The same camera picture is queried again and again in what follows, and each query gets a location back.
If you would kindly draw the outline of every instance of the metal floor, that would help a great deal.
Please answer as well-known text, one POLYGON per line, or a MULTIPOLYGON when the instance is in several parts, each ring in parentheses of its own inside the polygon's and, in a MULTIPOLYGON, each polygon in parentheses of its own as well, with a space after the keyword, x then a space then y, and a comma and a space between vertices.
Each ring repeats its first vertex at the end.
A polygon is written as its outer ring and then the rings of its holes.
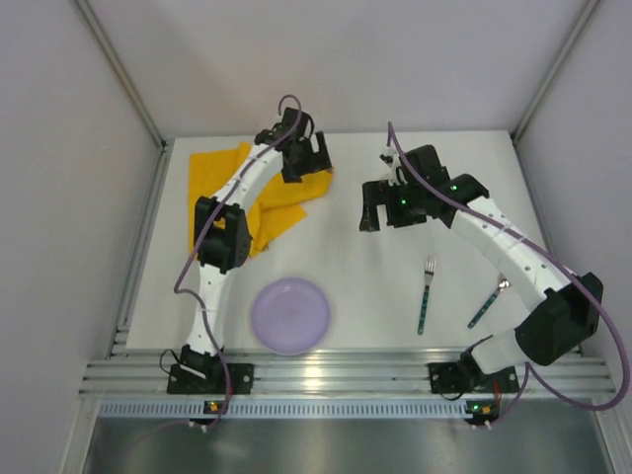
POLYGON ((171 426, 129 449, 161 423, 99 419, 84 474, 611 472, 594 415, 552 400, 521 403, 490 432, 439 420, 230 420, 208 434, 171 426))

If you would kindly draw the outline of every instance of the cable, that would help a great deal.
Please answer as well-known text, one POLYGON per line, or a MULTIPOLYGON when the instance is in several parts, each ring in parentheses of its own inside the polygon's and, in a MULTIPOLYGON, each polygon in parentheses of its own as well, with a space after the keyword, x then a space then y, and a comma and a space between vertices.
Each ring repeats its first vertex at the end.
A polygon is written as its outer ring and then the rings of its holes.
POLYGON ((515 397, 513 397, 513 400, 510 401, 505 410, 492 422, 492 426, 495 426, 500 420, 503 420, 512 410, 515 409, 517 402, 524 394, 524 390, 526 390, 526 384, 529 383, 529 371, 529 364, 526 363, 524 365, 524 379, 522 380, 520 388, 517 390, 515 397))
POLYGON ((292 124, 292 126, 289 128, 289 130, 286 133, 284 133, 281 137, 279 137, 273 143, 268 145, 262 151, 257 153, 255 158, 254 159, 250 159, 250 161, 246 164, 246 166, 244 166, 243 170, 237 176, 237 179, 235 180, 235 184, 233 185, 233 187, 226 194, 224 199, 222 199, 221 202, 215 207, 213 212, 210 214, 210 217, 208 218, 208 220, 204 224, 204 227, 201 229, 201 231, 199 233, 199 236, 197 237, 197 240, 196 240, 196 242, 194 244, 194 248, 191 251, 191 253, 189 254, 189 257, 187 258, 187 261, 185 262, 185 265, 182 268, 182 271, 180 272, 180 274, 178 275, 178 279, 176 280, 176 283, 174 284, 174 293, 176 293, 176 294, 188 294, 188 295, 192 296, 193 298, 195 298, 196 301, 197 301, 197 304, 199 304, 199 307, 201 309, 202 321, 204 323, 204 328, 206 329, 206 334, 208 335, 208 338, 210 339, 210 343, 213 345, 213 348, 215 349, 215 352, 219 356, 219 360, 220 360, 222 368, 224 370, 224 376, 226 378, 226 393, 224 395, 224 403, 222 403, 221 409, 220 409, 219 413, 217 414, 217 417, 215 417, 213 422, 210 425, 208 425, 209 429, 214 428, 219 423, 221 418, 226 414, 226 411, 228 410, 228 404, 230 402, 231 388, 232 388, 232 384, 231 384, 231 380, 230 380, 230 371, 228 370, 228 363, 226 362, 226 357, 225 357, 223 351, 221 350, 221 347, 219 346, 219 344, 217 343, 217 341, 213 337, 212 330, 210 329, 210 325, 208 324, 208 315, 206 314, 206 305, 204 304, 204 300, 201 298, 201 296, 199 296, 199 294, 197 294, 192 289, 181 288, 181 285, 182 285, 183 280, 185 279, 185 276, 187 275, 187 272, 189 271, 189 268, 191 267, 192 263, 196 259, 196 255, 198 254, 199 247, 201 247, 201 243, 202 243, 204 237, 206 236, 206 232, 208 232, 208 229, 210 229, 212 223, 214 222, 215 218, 219 214, 219 211, 222 209, 222 207, 224 205, 226 205, 228 200, 233 196, 233 194, 235 194, 235 191, 237 191, 237 188, 239 187, 241 179, 248 172, 248 170, 263 155, 265 155, 270 150, 272 150, 273 148, 277 147, 280 143, 282 143, 283 141, 288 139, 290 136, 292 136, 294 134, 294 132, 296 131, 296 128, 300 124, 300 120, 301 120, 301 117, 302 117, 302 114, 303 114, 303 110, 302 110, 302 107, 301 107, 301 104, 300 104, 300 101, 298 100, 298 98, 296 98, 296 96, 294 96, 292 94, 286 94, 285 96, 281 97, 280 101, 278 101, 278 106, 277 106, 278 114, 280 115, 281 107, 283 105, 283 102, 285 102, 285 100, 287 100, 287 99, 293 100, 296 103, 297 107, 298 107, 298 114, 296 115, 296 120, 294 121, 294 123, 292 124))
POLYGON ((513 229, 505 227, 503 224, 501 224, 500 222, 494 220, 493 218, 488 217, 487 215, 482 214, 480 212, 477 212, 475 210, 472 210, 469 207, 467 207, 466 205, 463 205, 460 202, 457 202, 454 199, 451 199, 450 197, 444 195, 439 190, 437 190, 435 187, 433 187, 430 183, 428 183, 417 172, 417 170, 415 170, 413 165, 411 165, 410 161, 406 157, 406 154, 404 153, 404 151, 402 150, 402 147, 399 144, 399 140, 397 139, 397 135, 395 134, 395 129, 393 128, 393 123, 392 122, 388 122, 387 145, 390 145, 391 140, 392 140, 393 144, 395 145, 395 149, 397 150, 397 153, 398 153, 398 155, 400 157, 400 160, 402 161, 404 166, 406 166, 406 168, 408 168, 408 170, 415 177, 415 179, 424 188, 426 188, 426 190, 428 190, 432 195, 434 195, 436 198, 439 198, 440 200, 442 200, 446 204, 449 204, 452 207, 455 207, 458 210, 461 210, 461 211, 463 211, 465 213, 468 213, 470 215, 478 217, 479 219, 487 222, 488 224, 493 225, 497 229, 500 229, 500 230, 502 230, 504 232, 507 232, 509 235, 514 237, 516 240, 520 240, 524 245, 526 245, 527 247, 529 247, 533 251, 535 251, 538 254, 540 254, 546 260, 548 260, 558 271, 560 271, 560 273, 562 275, 564 275, 564 277, 568 278, 569 281, 580 291, 580 293, 590 302, 590 304, 601 315, 601 319, 603 319, 603 322, 605 323, 606 327, 610 331, 610 334, 612 335, 612 339, 614 340, 614 344, 616 345, 617 351, 619 352, 619 357, 621 358, 621 369, 622 369, 622 373, 623 373, 623 377, 622 377, 622 380, 621 380, 621 386, 619 387, 619 390, 617 391, 617 393, 614 395, 614 397, 610 401, 608 401, 606 403, 603 403, 603 404, 600 404, 600 405, 591 405, 591 404, 584 403, 584 402, 579 402, 579 401, 574 400, 574 399, 572 399, 570 397, 567 397, 566 395, 564 395, 563 393, 561 393, 560 391, 558 391, 557 389, 555 389, 554 387, 549 385, 548 382, 546 382, 540 376, 540 374, 535 371, 535 369, 533 368, 533 366, 530 363, 526 364, 525 379, 528 379, 528 373, 531 372, 533 374, 533 376, 536 378, 536 380, 538 382, 540 382, 542 384, 542 386, 544 388, 546 388, 549 392, 551 392, 553 395, 558 397, 560 400, 562 400, 562 401, 564 401, 564 402, 566 402, 566 403, 568 403, 568 404, 570 404, 570 405, 572 405, 572 406, 574 406, 576 408, 581 408, 583 410, 602 411, 602 410, 609 410, 609 409, 615 407, 616 405, 618 405, 621 402, 621 400, 623 400, 623 398, 627 394, 628 388, 630 387, 630 362, 628 360, 627 353, 625 351, 625 345, 623 343, 623 340, 621 339, 621 335, 617 331, 616 326, 614 324, 614 321, 612 320, 610 315, 607 313, 607 311, 603 308, 603 306, 601 306, 601 304, 596 300, 596 298, 582 285, 582 283, 573 274, 571 274, 568 270, 566 270, 564 265, 558 259, 556 259, 549 252, 547 252, 546 250, 541 248, 535 242, 533 242, 530 239, 524 237, 523 235, 519 234, 518 232, 514 231, 513 229))
POLYGON ((312 135, 314 134, 314 119, 312 118, 312 116, 309 116, 309 136, 308 139, 312 139, 312 135))

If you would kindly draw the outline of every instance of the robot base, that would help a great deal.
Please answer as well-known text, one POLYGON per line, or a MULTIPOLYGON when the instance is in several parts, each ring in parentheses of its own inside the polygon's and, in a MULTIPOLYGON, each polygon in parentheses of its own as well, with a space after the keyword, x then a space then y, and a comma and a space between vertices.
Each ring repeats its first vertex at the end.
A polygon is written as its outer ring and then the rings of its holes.
MULTIPOLYGON (((255 379, 255 366, 251 363, 229 363, 233 395, 250 395, 255 379)), ((223 370, 216 381, 201 378, 174 363, 169 371, 167 393, 171 395, 223 395, 226 393, 226 377, 223 370)))

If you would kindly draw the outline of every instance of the green handle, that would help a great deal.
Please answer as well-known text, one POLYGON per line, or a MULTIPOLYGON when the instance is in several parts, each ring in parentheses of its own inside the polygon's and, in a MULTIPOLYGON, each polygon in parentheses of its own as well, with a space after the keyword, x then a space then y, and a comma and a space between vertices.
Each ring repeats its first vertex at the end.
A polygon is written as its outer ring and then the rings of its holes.
POLYGON ((496 298, 498 298, 499 294, 501 294, 501 291, 497 289, 490 295, 489 298, 487 298, 487 301, 483 303, 481 309, 478 310, 478 313, 476 313, 476 315, 472 318, 472 321, 470 321, 470 323, 467 325, 469 329, 472 329, 474 326, 476 326, 476 323, 478 323, 483 315, 487 312, 487 310, 490 309, 490 306, 494 301, 496 301, 496 298))
POLYGON ((424 299, 422 300, 422 313, 419 316, 419 326, 417 327, 417 334, 420 336, 424 333, 424 325, 426 324, 426 310, 428 309, 428 297, 430 296, 431 288, 426 285, 424 288, 424 299))

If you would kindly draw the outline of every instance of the purple plate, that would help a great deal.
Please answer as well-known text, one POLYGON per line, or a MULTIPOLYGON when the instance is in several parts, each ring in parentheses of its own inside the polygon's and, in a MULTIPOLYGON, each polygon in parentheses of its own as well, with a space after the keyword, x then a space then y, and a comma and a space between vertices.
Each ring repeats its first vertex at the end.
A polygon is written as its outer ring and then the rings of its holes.
POLYGON ((314 283, 283 278, 257 295, 251 321, 261 344, 282 356, 297 356, 323 339, 331 312, 325 294, 314 283))

